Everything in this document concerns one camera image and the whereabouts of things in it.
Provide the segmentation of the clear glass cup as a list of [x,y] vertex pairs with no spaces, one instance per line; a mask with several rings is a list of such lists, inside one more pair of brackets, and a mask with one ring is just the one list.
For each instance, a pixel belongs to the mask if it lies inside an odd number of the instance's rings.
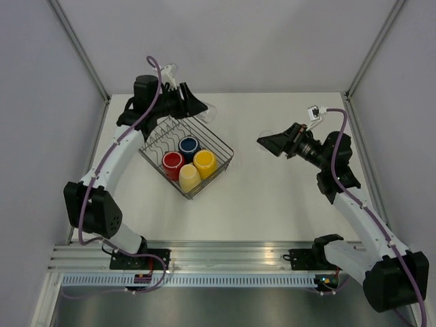
[[[259,134],[258,138],[263,138],[263,137],[271,136],[271,135],[273,135],[273,134],[274,134],[274,132],[271,131],[271,130],[264,130],[264,131],[262,131],[262,132]],[[261,151],[268,152],[268,149],[265,148],[262,144],[258,143],[258,146],[259,146],[259,148],[260,148]]]
[[204,102],[206,105],[206,110],[198,114],[196,117],[200,119],[203,123],[209,124],[212,123],[217,116],[217,108],[212,105]]

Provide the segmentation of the blue mug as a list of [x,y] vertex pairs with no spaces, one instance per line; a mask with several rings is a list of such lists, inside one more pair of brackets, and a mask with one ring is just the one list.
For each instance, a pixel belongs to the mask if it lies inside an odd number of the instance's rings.
[[187,163],[193,161],[195,154],[201,150],[200,142],[193,136],[186,136],[178,143],[178,151]]

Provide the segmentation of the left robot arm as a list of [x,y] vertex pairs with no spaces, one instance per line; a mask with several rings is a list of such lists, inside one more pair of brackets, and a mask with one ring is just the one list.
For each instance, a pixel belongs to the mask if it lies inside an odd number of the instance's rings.
[[132,157],[145,145],[159,119],[171,116],[186,119],[207,111],[186,83],[165,90],[161,78],[141,75],[134,94],[127,100],[116,121],[110,146],[100,162],[78,182],[68,182],[63,190],[70,224],[78,231],[81,245],[88,245],[85,233],[125,254],[125,262],[135,270],[149,261],[145,237],[123,223],[123,213],[113,195]]

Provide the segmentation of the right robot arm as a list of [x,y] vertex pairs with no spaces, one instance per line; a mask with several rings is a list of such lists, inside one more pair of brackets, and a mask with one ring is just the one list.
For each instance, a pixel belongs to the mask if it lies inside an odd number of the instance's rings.
[[320,142],[306,125],[294,123],[257,142],[277,157],[299,156],[319,168],[320,192],[346,218],[366,249],[358,252],[337,234],[316,238],[311,252],[315,267],[342,269],[362,286],[369,304],[379,313],[415,303],[424,306],[429,261],[423,252],[411,251],[374,213],[349,166],[350,136],[334,131]]

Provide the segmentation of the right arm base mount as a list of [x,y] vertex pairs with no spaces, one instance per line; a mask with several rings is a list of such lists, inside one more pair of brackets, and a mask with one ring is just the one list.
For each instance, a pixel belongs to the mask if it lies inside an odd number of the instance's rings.
[[290,264],[293,271],[322,271],[331,270],[328,264],[315,259],[311,249],[290,249],[282,255],[282,258]]

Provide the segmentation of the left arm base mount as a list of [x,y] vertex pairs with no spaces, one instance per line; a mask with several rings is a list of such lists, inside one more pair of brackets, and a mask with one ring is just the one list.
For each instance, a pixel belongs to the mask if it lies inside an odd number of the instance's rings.
[[[149,249],[149,254],[156,257],[160,257],[165,264],[165,268],[168,268],[170,263],[171,250],[169,249]],[[110,270],[157,270],[162,271],[163,265],[156,258],[140,257],[134,258],[122,253],[112,252]]]

